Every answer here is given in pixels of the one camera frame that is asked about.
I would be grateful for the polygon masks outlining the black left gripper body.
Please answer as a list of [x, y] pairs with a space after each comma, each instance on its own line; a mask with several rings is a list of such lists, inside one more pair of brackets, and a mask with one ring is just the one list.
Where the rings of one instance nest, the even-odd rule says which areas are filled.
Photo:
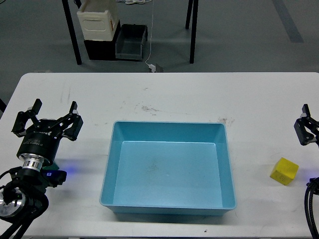
[[52, 119], [41, 119], [28, 129], [17, 130], [16, 135], [23, 138], [17, 157], [24, 160], [28, 155], [37, 155], [44, 159], [44, 166], [52, 165], [62, 133], [63, 128], [57, 120]]

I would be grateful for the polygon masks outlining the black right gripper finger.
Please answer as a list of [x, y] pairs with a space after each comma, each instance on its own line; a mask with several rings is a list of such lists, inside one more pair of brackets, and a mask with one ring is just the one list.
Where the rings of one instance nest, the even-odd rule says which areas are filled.
[[319, 122], [311, 117], [308, 104], [304, 104], [302, 114], [294, 124], [295, 132], [302, 146], [306, 146], [310, 143], [316, 144], [315, 130], [318, 127]]

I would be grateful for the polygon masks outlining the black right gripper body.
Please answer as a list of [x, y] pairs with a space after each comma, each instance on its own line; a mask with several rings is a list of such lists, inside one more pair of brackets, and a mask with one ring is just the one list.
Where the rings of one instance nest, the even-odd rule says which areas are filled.
[[316, 144], [317, 146], [319, 146], [319, 128], [315, 130], [315, 135], [316, 135]]

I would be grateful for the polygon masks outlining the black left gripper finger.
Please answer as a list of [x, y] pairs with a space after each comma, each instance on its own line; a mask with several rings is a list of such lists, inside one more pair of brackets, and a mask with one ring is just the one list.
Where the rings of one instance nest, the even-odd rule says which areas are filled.
[[77, 112], [77, 103], [72, 102], [69, 113], [53, 121], [50, 131], [54, 139], [67, 138], [75, 141], [83, 125], [83, 120]]
[[18, 137], [25, 136], [25, 126], [28, 120], [33, 122], [33, 126], [35, 128], [40, 128], [40, 122], [36, 116], [39, 113], [41, 106], [42, 101], [40, 99], [36, 99], [31, 108], [27, 109], [25, 112], [18, 112], [11, 132]]

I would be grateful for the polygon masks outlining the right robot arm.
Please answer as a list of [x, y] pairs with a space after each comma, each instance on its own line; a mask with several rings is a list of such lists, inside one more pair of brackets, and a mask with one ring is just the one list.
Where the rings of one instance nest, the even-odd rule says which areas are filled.
[[[312, 118], [308, 104], [302, 107], [301, 116], [296, 119], [294, 129], [302, 146], [315, 143], [319, 145], [319, 122]], [[319, 195], [319, 178], [310, 178], [306, 184], [304, 210], [306, 221], [313, 239], [319, 238], [319, 230], [314, 217], [314, 195]]]

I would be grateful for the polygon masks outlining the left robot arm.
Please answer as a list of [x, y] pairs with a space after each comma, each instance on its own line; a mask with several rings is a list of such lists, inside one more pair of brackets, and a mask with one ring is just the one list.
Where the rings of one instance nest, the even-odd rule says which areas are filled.
[[11, 177], [0, 188], [0, 218], [11, 223], [2, 239], [22, 238], [31, 223], [48, 209], [46, 189], [62, 185], [67, 176], [54, 163], [60, 141], [75, 141], [83, 125], [76, 102], [72, 102], [69, 113], [54, 120], [37, 119], [41, 106], [41, 100], [36, 99], [31, 108], [17, 114], [12, 128], [23, 139], [17, 152], [23, 165], [1, 174]]

